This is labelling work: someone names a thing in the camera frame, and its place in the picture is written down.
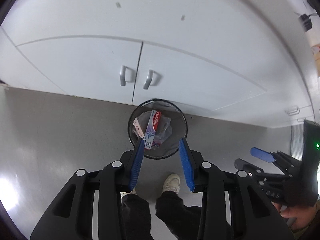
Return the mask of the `person's right hand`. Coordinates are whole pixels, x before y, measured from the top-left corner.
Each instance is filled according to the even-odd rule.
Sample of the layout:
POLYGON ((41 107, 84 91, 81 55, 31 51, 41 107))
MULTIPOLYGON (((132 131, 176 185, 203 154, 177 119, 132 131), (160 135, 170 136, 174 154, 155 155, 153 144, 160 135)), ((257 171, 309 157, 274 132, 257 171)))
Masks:
POLYGON ((319 202, 317 202, 314 206, 294 206, 287 207, 283 210, 281 204, 274 202, 272 204, 280 213, 281 217, 286 219, 296 219, 291 226, 292 230, 301 230, 309 226, 313 219, 316 217, 317 212, 319 211, 319 202))

